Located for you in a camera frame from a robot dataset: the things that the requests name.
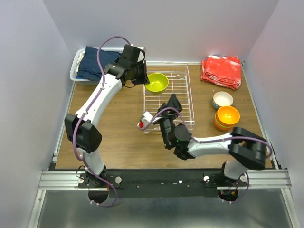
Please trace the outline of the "lime green bowl front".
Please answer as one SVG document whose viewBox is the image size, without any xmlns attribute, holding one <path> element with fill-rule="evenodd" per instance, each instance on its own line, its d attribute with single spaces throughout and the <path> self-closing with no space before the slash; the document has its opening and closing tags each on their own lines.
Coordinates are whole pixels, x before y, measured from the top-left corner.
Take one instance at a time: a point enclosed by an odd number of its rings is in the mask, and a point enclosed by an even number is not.
<svg viewBox="0 0 304 228">
<path fill-rule="evenodd" d="M 159 95 L 163 93 L 169 85 L 169 79 L 161 73 L 152 73 L 148 75 L 149 83 L 145 84 L 145 89 L 153 94 Z"/>
</svg>

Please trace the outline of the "white black striped bowl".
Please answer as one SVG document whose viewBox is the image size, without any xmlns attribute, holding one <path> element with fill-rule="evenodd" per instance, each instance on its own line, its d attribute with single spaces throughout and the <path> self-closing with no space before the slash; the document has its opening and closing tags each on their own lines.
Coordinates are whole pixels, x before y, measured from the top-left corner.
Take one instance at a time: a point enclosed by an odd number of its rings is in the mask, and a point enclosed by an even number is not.
<svg viewBox="0 0 304 228">
<path fill-rule="evenodd" d="M 212 99 L 214 99 L 218 109 L 223 106 L 232 106 L 234 102 L 232 95 L 224 91 L 216 92 Z"/>
</svg>

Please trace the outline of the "yellow orange bowl front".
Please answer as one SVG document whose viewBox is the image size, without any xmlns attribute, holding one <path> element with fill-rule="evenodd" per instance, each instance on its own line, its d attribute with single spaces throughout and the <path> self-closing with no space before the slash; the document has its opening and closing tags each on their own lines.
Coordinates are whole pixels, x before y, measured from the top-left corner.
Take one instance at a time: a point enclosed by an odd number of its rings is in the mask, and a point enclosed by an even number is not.
<svg viewBox="0 0 304 228">
<path fill-rule="evenodd" d="M 223 126 L 234 126 L 240 120 L 240 113 L 232 106 L 223 106 L 217 110 L 216 119 Z"/>
</svg>

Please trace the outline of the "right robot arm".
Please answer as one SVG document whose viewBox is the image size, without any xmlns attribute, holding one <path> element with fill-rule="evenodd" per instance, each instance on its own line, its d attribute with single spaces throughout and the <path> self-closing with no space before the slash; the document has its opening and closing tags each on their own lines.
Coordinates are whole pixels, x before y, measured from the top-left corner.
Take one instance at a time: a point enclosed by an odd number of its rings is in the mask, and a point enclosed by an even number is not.
<svg viewBox="0 0 304 228">
<path fill-rule="evenodd" d="M 269 144 L 264 138 L 241 127 L 234 127 L 231 132 L 219 136 L 196 138 L 186 125 L 174 124 L 181 111 L 180 102 L 172 94 L 156 114 L 164 147 L 173 149 L 178 158 L 187 160 L 205 155 L 231 155 L 234 159 L 225 162 L 218 175 L 219 182 L 224 186 L 231 185 L 248 170 L 265 169 Z"/>
</svg>

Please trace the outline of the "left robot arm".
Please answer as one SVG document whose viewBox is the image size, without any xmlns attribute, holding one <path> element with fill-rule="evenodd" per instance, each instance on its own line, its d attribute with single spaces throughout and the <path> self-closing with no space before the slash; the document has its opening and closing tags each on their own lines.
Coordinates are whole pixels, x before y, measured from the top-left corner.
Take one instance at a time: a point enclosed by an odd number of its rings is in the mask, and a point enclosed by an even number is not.
<svg viewBox="0 0 304 228">
<path fill-rule="evenodd" d="M 65 128 L 76 158 L 82 161 L 89 182 L 96 188 L 105 183 L 105 165 L 99 154 L 102 135 L 97 126 L 112 98 L 127 81 L 134 85 L 148 83 L 145 50 L 126 44 L 121 55 L 102 69 L 102 77 L 85 104 L 75 114 L 67 114 Z"/>
</svg>

